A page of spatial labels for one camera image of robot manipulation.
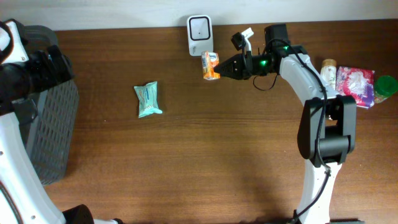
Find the green cap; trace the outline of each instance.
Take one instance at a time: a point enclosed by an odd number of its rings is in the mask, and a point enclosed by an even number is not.
[[[374,84],[374,91],[380,95],[390,97],[398,91],[398,81],[389,75],[384,75]]]

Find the wood grain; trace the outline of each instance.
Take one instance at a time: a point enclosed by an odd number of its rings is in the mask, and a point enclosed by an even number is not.
[[[268,24],[214,26],[221,60],[251,26],[263,48]],[[397,77],[398,21],[287,25],[317,69],[325,58]],[[81,203],[126,223],[238,223],[291,217],[302,193],[297,148],[302,105],[279,78],[206,81],[185,27],[57,32],[73,62],[80,104],[66,177],[46,187],[61,210]],[[259,78],[270,85],[274,75]],[[132,87],[158,81],[163,114],[137,118]],[[332,218],[398,219],[398,95],[358,109],[356,149],[336,180]]]

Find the light blue package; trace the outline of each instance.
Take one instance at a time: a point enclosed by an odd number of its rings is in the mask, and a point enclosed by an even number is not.
[[[159,109],[156,100],[157,82],[151,82],[145,86],[135,86],[134,90],[136,91],[139,100],[138,118],[142,118],[153,113],[163,113],[163,111]]]

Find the bottle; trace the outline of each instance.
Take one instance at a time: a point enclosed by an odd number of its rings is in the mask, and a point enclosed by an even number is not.
[[[332,89],[336,89],[336,61],[326,59],[322,62],[321,77],[326,81]]]
[[[374,84],[374,102],[381,103],[398,91],[398,81],[391,76],[384,75]]]

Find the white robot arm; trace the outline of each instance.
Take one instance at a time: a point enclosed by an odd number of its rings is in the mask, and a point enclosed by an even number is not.
[[[117,219],[94,220],[84,205],[61,212],[45,193],[22,142],[13,102],[31,93],[48,90],[67,82],[73,78],[73,73],[56,46],[47,49],[49,56],[42,52],[34,52],[28,56],[19,35],[19,29],[24,28],[15,20],[0,21],[0,223],[122,224],[121,220]],[[43,29],[27,29],[34,34],[43,32]],[[53,32],[48,32],[48,35],[51,42],[56,41]],[[45,73],[29,73],[30,57],[36,57],[36,62],[43,60],[41,69],[45,70]]]
[[[231,41],[236,50],[251,46],[244,35],[248,32],[252,35],[249,28],[232,36]],[[319,78],[305,49],[290,45],[285,24],[266,27],[265,32],[266,48],[262,55],[252,56],[248,50],[246,55],[237,54],[220,63],[215,67],[215,72],[237,80],[276,72],[290,84],[304,106],[297,142],[305,159],[305,177],[302,199],[294,212],[294,219],[289,223],[329,223],[329,205],[336,175],[346,155],[354,149],[355,100],[351,96],[340,96]],[[338,121],[336,126],[325,127],[325,115],[322,117],[320,109],[324,105],[326,115]],[[317,142],[320,153],[315,150]]]

